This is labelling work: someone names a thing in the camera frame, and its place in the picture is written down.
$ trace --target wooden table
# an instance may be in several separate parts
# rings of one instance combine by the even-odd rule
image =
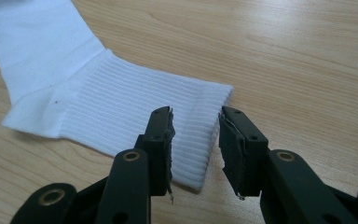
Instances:
[[[133,63],[235,87],[270,148],[300,154],[322,178],[358,190],[358,1],[76,0],[91,30]],[[9,110],[0,77],[0,122]],[[52,182],[78,190],[112,158],[69,140],[0,126],[0,223]],[[259,199],[240,201],[214,147],[200,192],[153,198],[153,223],[263,223]]]

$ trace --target ribbed fabric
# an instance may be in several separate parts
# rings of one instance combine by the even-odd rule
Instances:
[[[128,63],[107,51],[69,105],[60,135],[116,155],[133,147],[153,110],[169,105],[176,130],[173,179],[200,189],[217,134],[217,115],[231,91],[228,85]]]

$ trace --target sock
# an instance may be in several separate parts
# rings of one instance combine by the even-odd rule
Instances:
[[[12,107],[3,125],[115,156],[150,113],[173,108],[173,180],[200,189],[228,85],[138,66],[106,49],[68,0],[0,1],[0,69]]]

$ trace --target wood grain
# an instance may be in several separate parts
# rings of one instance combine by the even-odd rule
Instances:
[[[91,30],[130,62],[235,88],[231,105],[333,187],[358,190],[358,1],[76,0]],[[10,108],[0,77],[0,122]],[[52,182],[83,189],[112,158],[0,126],[0,223]],[[153,223],[263,223],[238,200],[213,148],[204,188],[154,198]]]

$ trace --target wooden surface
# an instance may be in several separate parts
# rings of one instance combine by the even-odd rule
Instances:
[[[322,180],[358,190],[358,1],[94,0],[74,2],[91,30],[133,63],[235,87],[270,148],[300,154]],[[0,77],[0,121],[9,110]],[[0,223],[52,182],[83,189],[112,164],[91,148],[0,126]],[[213,149],[201,192],[154,198],[153,223],[263,223],[238,200]]]

